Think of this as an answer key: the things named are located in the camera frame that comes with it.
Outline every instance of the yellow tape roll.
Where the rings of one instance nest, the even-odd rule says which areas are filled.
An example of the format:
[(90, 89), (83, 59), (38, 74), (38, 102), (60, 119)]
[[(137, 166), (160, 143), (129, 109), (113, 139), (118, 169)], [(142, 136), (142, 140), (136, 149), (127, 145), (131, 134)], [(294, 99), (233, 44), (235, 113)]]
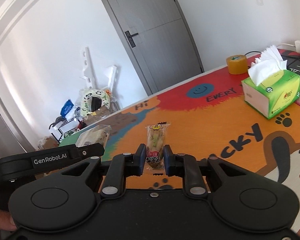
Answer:
[(232, 75), (240, 75), (248, 71), (248, 60), (245, 55), (234, 55), (227, 58), (228, 70)]

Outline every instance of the orange object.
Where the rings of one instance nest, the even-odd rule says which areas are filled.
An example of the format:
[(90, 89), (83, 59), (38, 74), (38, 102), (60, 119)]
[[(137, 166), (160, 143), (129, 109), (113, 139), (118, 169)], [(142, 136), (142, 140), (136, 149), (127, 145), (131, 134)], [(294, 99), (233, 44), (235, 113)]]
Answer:
[(232, 75), (240, 75), (248, 71), (248, 60), (245, 55), (234, 55), (227, 58), (228, 71)]

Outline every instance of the tissue pack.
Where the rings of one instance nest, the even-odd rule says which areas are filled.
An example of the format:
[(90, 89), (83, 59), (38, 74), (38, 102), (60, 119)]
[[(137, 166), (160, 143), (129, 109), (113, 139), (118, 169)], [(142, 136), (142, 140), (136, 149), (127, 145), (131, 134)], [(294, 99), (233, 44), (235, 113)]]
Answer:
[(256, 86), (250, 77), (242, 81), (244, 100), (266, 118), (279, 114), (300, 96), (300, 76), (280, 70)]

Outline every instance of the black door handle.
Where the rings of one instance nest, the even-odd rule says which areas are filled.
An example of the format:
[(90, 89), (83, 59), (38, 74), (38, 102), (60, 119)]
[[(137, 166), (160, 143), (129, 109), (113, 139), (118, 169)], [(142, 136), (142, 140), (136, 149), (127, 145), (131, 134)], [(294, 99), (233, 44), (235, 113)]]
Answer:
[(136, 46), (136, 44), (134, 43), (132, 37), (134, 37), (136, 35), (139, 35), (139, 33), (130, 34), (129, 31), (126, 31), (125, 34), (126, 34), (126, 36), (128, 38), (128, 41), (130, 42), (131, 47), (134, 48)]

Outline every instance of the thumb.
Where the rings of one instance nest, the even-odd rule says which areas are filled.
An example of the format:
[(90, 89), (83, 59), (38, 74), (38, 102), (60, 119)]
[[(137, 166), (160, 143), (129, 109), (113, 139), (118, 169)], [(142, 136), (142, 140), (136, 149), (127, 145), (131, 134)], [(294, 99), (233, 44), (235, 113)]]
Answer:
[(9, 212), (0, 210), (0, 229), (7, 231), (15, 231), (17, 229)]

